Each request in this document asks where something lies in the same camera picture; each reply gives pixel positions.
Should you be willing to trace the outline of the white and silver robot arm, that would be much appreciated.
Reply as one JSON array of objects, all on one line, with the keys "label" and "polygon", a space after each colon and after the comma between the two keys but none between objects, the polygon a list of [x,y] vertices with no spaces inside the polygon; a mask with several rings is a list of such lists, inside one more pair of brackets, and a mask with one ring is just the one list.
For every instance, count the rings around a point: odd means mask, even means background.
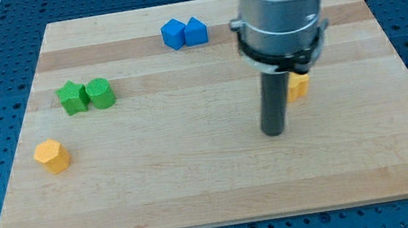
[{"label": "white and silver robot arm", "polygon": [[263,75],[306,74],[322,52],[328,21],[322,0],[238,0],[237,33],[242,59]]}]

